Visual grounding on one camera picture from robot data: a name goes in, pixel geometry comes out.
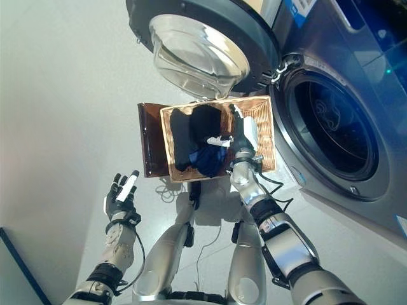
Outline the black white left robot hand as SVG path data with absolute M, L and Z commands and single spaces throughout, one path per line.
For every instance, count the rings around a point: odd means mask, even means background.
M 138 170 L 134 170 L 129 177 L 120 173 L 114 176 L 110 190 L 104 198 L 104 213 L 110 224 L 136 226 L 140 223 L 141 216 L 134 207 L 134 194 L 137 189 L 135 182 L 138 176 Z

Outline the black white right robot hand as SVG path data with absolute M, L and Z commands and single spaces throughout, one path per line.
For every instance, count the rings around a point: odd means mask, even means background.
M 234 153 L 248 151 L 251 156 L 254 156 L 258 151 L 258 129 L 254 118 L 244 116 L 235 104 L 230 104 L 229 109 L 234 117 L 233 134 L 228 137 L 207 137 L 205 143 L 232 149 Z

